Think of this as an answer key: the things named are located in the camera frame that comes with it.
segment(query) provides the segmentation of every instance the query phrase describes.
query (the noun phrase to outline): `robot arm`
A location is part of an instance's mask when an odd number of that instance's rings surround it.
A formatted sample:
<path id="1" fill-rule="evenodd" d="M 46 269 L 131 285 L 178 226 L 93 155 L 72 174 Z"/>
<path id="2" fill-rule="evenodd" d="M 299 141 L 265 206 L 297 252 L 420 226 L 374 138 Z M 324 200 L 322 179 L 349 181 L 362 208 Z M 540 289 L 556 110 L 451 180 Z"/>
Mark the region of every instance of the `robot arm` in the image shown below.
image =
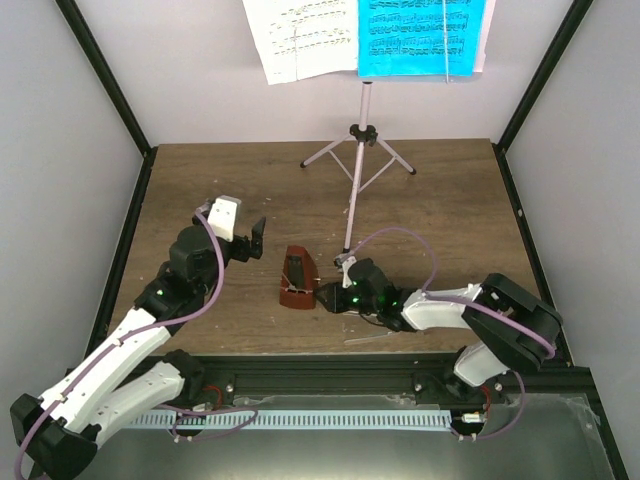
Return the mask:
<path id="1" fill-rule="evenodd" d="M 24 394 L 11 406 L 15 437 L 21 444 L 35 421 L 55 405 L 27 447 L 29 456 L 53 480 L 79 475 L 104 442 L 142 413 L 181 395 L 191 398 L 201 390 L 203 369 L 181 350 L 165 355 L 149 372 L 117 388 L 182 324 L 153 327 L 121 339 L 134 330 L 197 312 L 217 284 L 218 269 L 226 268 L 232 259 L 246 262 L 262 256 L 264 218 L 253 227 L 251 240 L 233 233 L 240 203 L 222 196 L 198 209 L 218 239 L 223 265 L 218 262 L 207 230 L 194 217 L 193 225 L 179 233 L 169 249 L 169 260 L 118 328 L 39 398 Z M 107 349 L 108 356 L 95 363 Z M 71 382 L 94 363 L 65 396 Z"/>
<path id="2" fill-rule="evenodd" d="M 455 377 L 470 387 L 479 387 L 508 370 L 535 372 L 548 356 L 545 345 L 488 315 L 487 310 L 507 317 L 547 344 L 560 333 L 562 318 L 558 312 L 501 274 L 491 274 L 484 282 L 466 288 L 426 293 L 394 286 L 369 258 L 356 260 L 347 254 L 338 258 L 338 264 L 343 271 L 342 282 L 314 292 L 331 312 L 352 310 L 375 315 L 393 331 L 437 327 L 473 330 L 481 342 L 465 348 L 453 367 Z"/>

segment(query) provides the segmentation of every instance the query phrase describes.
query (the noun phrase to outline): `sheet music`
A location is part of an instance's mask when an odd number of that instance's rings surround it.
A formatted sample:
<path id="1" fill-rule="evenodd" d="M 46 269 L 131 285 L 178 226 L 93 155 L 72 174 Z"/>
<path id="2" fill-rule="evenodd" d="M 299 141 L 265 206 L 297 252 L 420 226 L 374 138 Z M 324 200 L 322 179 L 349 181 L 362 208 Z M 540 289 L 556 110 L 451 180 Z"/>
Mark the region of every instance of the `sheet music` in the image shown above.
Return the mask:
<path id="1" fill-rule="evenodd" d="M 471 75 L 485 0 L 443 1 L 360 0 L 360 76 Z"/>
<path id="2" fill-rule="evenodd" d="M 243 0 L 269 85 L 358 65 L 356 0 Z"/>

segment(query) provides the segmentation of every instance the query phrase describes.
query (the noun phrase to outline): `white sheet music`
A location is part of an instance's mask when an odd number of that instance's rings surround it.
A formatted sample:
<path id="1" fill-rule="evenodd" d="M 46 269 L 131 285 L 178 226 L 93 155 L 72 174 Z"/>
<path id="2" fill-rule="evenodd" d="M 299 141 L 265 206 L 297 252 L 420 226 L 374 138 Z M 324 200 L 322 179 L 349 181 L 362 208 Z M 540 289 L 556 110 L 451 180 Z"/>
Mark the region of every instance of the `white sheet music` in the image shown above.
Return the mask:
<path id="1" fill-rule="evenodd" d="M 357 69 L 357 1 L 243 2 L 269 85 Z"/>

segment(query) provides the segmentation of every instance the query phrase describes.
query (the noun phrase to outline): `black bracket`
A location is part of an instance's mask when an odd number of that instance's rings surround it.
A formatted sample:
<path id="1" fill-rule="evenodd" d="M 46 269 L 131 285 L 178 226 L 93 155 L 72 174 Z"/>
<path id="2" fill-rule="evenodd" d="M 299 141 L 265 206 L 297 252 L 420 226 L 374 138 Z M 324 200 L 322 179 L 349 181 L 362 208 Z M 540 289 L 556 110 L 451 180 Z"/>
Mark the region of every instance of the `black bracket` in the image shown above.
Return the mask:
<path id="1" fill-rule="evenodd" d="M 367 129 L 365 131 L 360 130 L 360 127 L 357 123 L 354 123 L 349 127 L 349 134 L 353 135 L 358 143 L 368 143 L 370 147 L 373 147 L 376 144 L 376 140 L 378 138 L 378 132 L 376 132 L 376 127 L 373 125 L 367 125 Z"/>
<path id="2" fill-rule="evenodd" d="M 251 229 L 251 240 L 247 236 L 233 236 L 231 243 L 231 258 L 239 262 L 247 262 L 250 258 L 260 259 L 262 257 L 262 238 L 264 227 L 267 223 L 266 217 L 262 217 Z"/>

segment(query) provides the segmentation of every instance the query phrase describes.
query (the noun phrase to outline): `white wall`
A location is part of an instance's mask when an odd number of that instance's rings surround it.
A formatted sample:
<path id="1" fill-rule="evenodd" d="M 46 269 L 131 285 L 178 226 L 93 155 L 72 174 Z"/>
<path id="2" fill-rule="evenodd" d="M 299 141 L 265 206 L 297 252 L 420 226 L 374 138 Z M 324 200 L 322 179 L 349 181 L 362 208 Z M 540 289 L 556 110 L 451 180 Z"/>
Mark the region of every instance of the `white wall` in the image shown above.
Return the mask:
<path id="1" fill-rule="evenodd" d="M 594 2 L 509 152 L 577 362 L 640 478 L 640 3 Z"/>
<path id="2" fill-rule="evenodd" d="M 357 121 L 354 72 L 269 87 L 241 0 L 78 0 L 152 144 L 333 140 Z M 482 78 L 378 82 L 387 139 L 497 141 L 570 0 L 498 0 Z"/>
<path id="3" fill-rule="evenodd" d="M 55 2 L 2 3 L 0 65 L 0 478 L 13 478 L 9 406 L 82 358 L 141 158 Z"/>

